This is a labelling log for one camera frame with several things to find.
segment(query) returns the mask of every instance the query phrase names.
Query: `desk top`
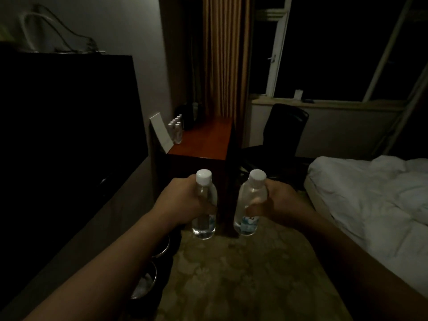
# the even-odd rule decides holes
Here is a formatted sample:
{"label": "desk top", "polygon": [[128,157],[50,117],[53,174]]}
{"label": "desk top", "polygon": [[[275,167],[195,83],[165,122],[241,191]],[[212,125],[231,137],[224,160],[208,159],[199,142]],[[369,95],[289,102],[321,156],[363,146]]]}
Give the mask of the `desk top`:
{"label": "desk top", "polygon": [[183,131],[181,144],[174,144],[168,154],[226,160],[233,120],[215,117],[191,130]]}

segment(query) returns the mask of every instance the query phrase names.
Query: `window sill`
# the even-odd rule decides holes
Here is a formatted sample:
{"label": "window sill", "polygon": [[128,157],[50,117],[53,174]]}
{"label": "window sill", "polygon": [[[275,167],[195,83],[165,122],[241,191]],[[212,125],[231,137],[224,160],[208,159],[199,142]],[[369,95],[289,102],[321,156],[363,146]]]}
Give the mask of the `window sill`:
{"label": "window sill", "polygon": [[253,105],[272,106],[276,103],[284,103],[296,107],[306,108],[327,108],[327,109],[347,109],[364,111],[392,111],[400,112],[405,108],[404,100],[373,100],[367,102],[358,101],[337,101],[337,100],[314,100],[314,103],[306,103],[300,100],[289,98],[272,98],[263,95],[249,95],[249,101]]}

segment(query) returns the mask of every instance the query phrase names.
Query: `mattress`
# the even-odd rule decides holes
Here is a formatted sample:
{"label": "mattress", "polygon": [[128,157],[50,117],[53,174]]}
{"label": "mattress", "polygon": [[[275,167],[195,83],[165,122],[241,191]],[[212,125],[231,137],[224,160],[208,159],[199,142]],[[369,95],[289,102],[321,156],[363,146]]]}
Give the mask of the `mattress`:
{"label": "mattress", "polygon": [[305,188],[321,215],[428,297],[428,160],[322,156]]}

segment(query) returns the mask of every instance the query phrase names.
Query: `chair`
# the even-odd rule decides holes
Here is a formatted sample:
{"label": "chair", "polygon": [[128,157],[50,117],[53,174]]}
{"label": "chair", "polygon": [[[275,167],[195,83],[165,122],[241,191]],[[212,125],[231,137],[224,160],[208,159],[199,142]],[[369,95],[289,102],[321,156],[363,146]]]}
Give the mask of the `chair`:
{"label": "chair", "polygon": [[309,114],[295,106],[276,103],[263,131],[263,145],[241,150],[241,166],[248,172],[261,169],[268,178],[290,182],[294,155]]}

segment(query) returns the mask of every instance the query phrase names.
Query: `hand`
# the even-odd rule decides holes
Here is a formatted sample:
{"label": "hand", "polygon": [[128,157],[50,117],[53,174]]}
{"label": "hand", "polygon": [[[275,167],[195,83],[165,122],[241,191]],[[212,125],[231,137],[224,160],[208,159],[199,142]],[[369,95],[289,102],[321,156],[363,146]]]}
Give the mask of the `hand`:
{"label": "hand", "polygon": [[216,214],[217,208],[196,195],[196,175],[174,178],[162,191],[153,209],[172,222],[172,227],[186,224],[203,214]]}
{"label": "hand", "polygon": [[284,226],[298,228],[302,218],[313,209],[288,184],[266,179],[268,199],[247,207],[246,215],[265,216]]}

